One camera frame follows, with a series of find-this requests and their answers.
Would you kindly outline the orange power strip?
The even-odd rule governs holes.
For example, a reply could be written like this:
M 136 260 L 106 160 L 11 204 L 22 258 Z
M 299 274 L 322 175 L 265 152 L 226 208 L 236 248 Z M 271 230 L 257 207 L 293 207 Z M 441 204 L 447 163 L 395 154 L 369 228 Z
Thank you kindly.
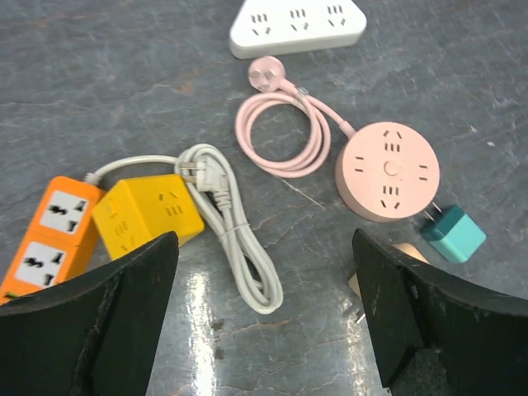
M 104 194 L 66 176 L 49 182 L 1 284 L 2 304 L 85 272 L 99 239 L 92 211 Z

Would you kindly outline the white triangular power strip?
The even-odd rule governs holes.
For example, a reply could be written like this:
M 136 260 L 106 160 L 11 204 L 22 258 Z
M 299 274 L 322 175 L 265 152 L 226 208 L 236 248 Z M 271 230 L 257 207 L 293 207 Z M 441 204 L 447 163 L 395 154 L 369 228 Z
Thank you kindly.
M 229 31 L 238 59 L 325 50 L 354 45 L 367 27 L 353 1 L 243 2 Z

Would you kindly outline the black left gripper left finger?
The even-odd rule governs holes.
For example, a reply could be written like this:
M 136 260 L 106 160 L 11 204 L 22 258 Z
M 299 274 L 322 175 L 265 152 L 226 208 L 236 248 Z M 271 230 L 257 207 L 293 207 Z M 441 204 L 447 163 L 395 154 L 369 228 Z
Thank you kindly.
M 3 395 L 144 395 L 179 257 L 165 233 L 1 307 Z

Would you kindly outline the pink round power strip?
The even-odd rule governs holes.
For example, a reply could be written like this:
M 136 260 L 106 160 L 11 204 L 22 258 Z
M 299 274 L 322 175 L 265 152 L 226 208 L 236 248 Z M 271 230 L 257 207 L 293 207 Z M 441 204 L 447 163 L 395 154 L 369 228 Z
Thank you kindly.
M 374 222 L 406 219 L 432 203 L 440 166 L 428 141 L 396 122 L 358 130 L 337 158 L 337 190 L 346 206 Z

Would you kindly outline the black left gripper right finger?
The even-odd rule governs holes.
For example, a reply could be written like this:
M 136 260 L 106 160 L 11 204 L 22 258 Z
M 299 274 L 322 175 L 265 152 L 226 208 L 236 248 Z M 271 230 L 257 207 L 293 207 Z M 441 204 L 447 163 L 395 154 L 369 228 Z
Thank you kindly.
M 351 240 L 381 384 L 417 351 L 439 351 L 456 395 L 527 393 L 527 302 L 466 281 L 366 231 Z

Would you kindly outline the yellow cube socket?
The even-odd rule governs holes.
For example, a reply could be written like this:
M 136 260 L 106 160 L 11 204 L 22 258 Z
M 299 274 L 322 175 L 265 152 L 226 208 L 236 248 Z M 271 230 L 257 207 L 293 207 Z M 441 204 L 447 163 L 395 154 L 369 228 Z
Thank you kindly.
M 177 174 L 118 181 L 95 206 L 92 218 L 112 260 L 164 233 L 175 232 L 183 245 L 205 229 Z

